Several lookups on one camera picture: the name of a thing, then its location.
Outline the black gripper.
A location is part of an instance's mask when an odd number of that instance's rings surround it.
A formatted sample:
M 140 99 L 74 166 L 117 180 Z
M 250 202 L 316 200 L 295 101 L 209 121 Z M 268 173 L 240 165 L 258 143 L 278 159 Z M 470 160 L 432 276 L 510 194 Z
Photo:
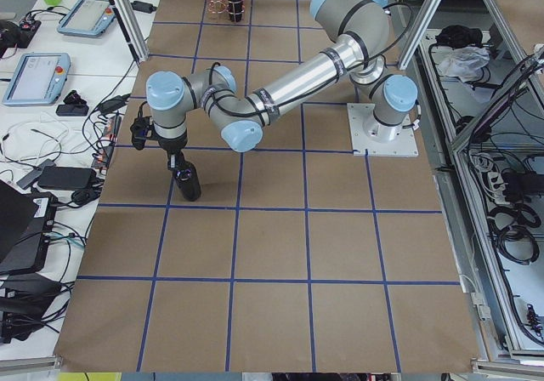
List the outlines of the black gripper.
M 160 137 L 158 139 L 158 144 L 167 153 L 167 168 L 176 169 L 178 166 L 179 156 L 187 144 L 187 137 L 179 136 L 175 139 Z

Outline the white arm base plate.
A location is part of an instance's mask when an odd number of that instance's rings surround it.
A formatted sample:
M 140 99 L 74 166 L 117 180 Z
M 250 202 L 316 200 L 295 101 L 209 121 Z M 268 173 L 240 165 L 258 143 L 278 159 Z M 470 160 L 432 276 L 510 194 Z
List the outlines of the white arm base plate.
M 419 155 L 409 114 L 396 126 L 374 117 L 373 104 L 348 103 L 348 122 L 355 156 L 416 157 Z

